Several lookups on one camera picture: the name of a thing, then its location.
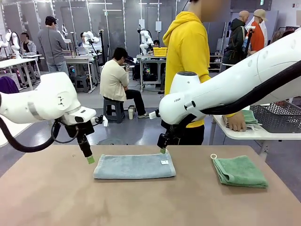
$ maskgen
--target towel loop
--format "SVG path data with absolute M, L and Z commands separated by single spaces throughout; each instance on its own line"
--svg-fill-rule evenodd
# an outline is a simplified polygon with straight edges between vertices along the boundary
M 211 154 L 211 155 L 210 155 L 210 158 L 211 158 L 211 159 L 216 159 L 216 158 L 217 158 L 217 155 L 216 155 L 216 154 Z

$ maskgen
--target cup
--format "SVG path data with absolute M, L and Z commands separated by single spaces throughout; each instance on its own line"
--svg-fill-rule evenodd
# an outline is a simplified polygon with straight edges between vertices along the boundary
M 128 117 L 129 117 L 129 119 L 132 120 L 133 116 L 134 116 L 134 110 L 133 109 L 129 109 L 128 110 Z

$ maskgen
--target black pants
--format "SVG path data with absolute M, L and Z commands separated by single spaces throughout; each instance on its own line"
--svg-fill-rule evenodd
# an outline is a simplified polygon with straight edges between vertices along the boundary
M 183 137 L 180 139 L 179 145 L 202 145 L 204 141 L 204 132 L 204 125 L 186 128 Z
M 138 115 L 144 115 L 146 113 L 141 93 L 138 90 L 128 89 L 126 90 L 126 96 L 127 100 L 134 99 Z M 111 112 L 111 106 L 107 107 L 107 111 Z

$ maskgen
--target hand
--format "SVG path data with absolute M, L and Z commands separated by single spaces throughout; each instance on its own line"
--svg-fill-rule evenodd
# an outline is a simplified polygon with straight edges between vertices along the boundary
M 229 128 L 234 131 L 246 131 L 246 122 L 242 111 L 228 118 Z

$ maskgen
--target hood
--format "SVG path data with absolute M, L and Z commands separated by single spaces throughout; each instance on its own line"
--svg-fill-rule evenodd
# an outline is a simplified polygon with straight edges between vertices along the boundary
M 196 22 L 201 23 L 200 19 L 194 13 L 191 13 L 191 12 L 179 13 L 179 15 L 176 17 L 176 19 L 169 26 L 166 34 L 163 36 L 163 42 L 167 47 L 168 47 L 170 36 L 171 36 L 171 33 L 173 32 L 173 30 L 175 28 L 177 28 L 178 26 L 180 26 L 184 23 L 187 23 L 189 21 L 196 21 Z
M 245 26 L 246 24 L 244 22 L 242 22 L 241 20 L 238 19 L 234 19 L 231 23 L 231 31 L 234 31 L 236 28 L 240 27 L 240 26 Z

